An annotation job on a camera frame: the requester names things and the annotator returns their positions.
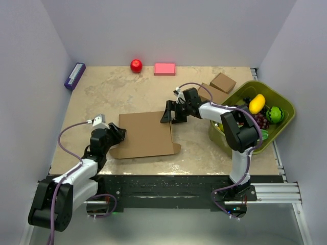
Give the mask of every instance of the purple box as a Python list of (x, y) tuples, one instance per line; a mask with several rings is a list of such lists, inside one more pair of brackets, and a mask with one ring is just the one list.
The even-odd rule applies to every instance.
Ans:
[(83, 75), (86, 66), (84, 63), (76, 63), (74, 69), (72, 70), (70, 76), (67, 78), (65, 82), (65, 87), (71, 91), (73, 91)]

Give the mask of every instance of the marble tabletop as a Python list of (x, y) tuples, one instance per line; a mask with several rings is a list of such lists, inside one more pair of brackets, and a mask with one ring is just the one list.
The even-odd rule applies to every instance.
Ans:
[[(129, 67), (87, 67), (72, 93), (62, 128), (105, 114), (106, 122), (119, 125), (119, 114), (164, 111), (166, 100), (174, 100), (173, 90), (186, 82), (207, 83), (224, 73), (237, 84), (252, 80), (249, 67), (176, 67), (176, 76), (154, 76), (153, 67), (146, 66), (139, 74)], [(228, 175), (229, 158), (208, 136), (209, 121), (193, 117), (186, 124), (172, 126), (173, 141), (181, 144), (181, 152), (170, 156), (135, 159), (113, 159), (99, 174), (110, 175)], [(72, 128), (62, 136), (62, 144), (70, 151), (83, 155), (89, 144), (92, 127)], [(57, 147), (50, 174), (63, 174), (77, 159)], [(272, 146), (252, 158), (250, 174), (278, 175)]]

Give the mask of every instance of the green bin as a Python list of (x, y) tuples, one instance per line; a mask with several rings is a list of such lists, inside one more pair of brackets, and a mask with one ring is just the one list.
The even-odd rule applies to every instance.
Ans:
[[(270, 124), (269, 137), (263, 141), (261, 147), (253, 152), (254, 155), (261, 153), (290, 123), (295, 116), (295, 108), (291, 102), (289, 102), (282, 95), (277, 93), (275, 90), (267, 86), (260, 81), (249, 81), (243, 84), (233, 94), (231, 94), (222, 105), (234, 106), (243, 105), (243, 98), (250, 97), (254, 98), (258, 93), (262, 94), (266, 99), (266, 107), (277, 106), (283, 109), (285, 113), (284, 120), (279, 124)], [(216, 126), (215, 122), (210, 122), (209, 127), (209, 138), (218, 145), (224, 152), (231, 156), (231, 148), (228, 146), (225, 134), (220, 131)]]

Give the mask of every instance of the red apple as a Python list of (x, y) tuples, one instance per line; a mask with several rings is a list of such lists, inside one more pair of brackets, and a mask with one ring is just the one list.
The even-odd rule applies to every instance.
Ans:
[(131, 62), (131, 70), (134, 73), (140, 73), (142, 70), (142, 62), (140, 60), (132, 60)]

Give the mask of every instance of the pink box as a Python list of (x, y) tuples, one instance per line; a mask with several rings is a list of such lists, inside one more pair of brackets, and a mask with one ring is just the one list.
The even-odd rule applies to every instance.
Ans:
[(155, 76), (174, 76), (176, 75), (176, 66), (174, 63), (156, 63), (154, 65)]

